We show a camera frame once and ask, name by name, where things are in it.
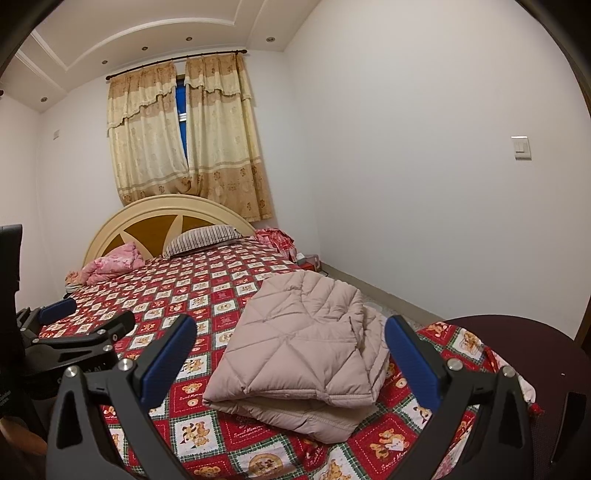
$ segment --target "pillow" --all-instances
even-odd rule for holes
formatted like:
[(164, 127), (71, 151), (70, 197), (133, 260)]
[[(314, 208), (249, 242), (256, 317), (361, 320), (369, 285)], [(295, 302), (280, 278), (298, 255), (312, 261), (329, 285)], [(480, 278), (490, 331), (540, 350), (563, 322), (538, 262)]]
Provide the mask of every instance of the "pillow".
[(164, 258), (189, 255), (206, 248), (217, 247), (227, 242), (234, 242), (242, 238), (242, 235), (230, 225), (210, 225), (194, 228), (181, 233), (164, 249)]

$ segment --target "beige curtain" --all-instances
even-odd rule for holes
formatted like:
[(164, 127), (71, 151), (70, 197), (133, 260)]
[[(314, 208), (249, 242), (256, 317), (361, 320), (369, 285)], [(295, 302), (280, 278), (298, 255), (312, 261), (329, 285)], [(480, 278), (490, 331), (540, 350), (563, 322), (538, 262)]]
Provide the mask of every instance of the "beige curtain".
[(115, 183), (124, 205), (191, 187), (176, 105), (172, 62), (111, 80), (108, 134)]
[(185, 85), (190, 193), (221, 203), (249, 222), (271, 218), (242, 55), (188, 60)]

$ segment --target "headboard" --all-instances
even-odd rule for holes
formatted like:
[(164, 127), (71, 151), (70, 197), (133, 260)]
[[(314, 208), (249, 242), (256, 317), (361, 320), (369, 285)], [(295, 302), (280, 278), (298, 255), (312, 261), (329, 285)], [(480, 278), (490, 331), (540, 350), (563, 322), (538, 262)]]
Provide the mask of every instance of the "headboard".
[(220, 224), (232, 225), (243, 236), (255, 232), (240, 215), (211, 200), (180, 194), (144, 198), (107, 220), (88, 247), (83, 265), (128, 242), (134, 242), (148, 260), (160, 255), (181, 233)]

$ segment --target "pink quilt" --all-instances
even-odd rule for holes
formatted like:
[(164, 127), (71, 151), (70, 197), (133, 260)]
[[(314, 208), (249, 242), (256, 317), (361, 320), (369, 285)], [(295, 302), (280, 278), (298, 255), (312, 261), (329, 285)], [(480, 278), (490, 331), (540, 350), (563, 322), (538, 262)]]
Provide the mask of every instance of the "pink quilt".
[(78, 283), (94, 285), (113, 280), (145, 265), (142, 254), (135, 244), (125, 244), (113, 249), (108, 255), (93, 260), (80, 272)]

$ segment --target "window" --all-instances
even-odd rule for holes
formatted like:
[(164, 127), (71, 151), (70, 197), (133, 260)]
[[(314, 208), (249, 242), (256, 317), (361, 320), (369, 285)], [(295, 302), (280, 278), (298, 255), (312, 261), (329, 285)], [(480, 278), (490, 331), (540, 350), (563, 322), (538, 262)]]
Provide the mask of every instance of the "window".
[(187, 158), (187, 99), (185, 96), (184, 79), (177, 80), (177, 110), (178, 124), (181, 128), (181, 141), (183, 142), (185, 158)]

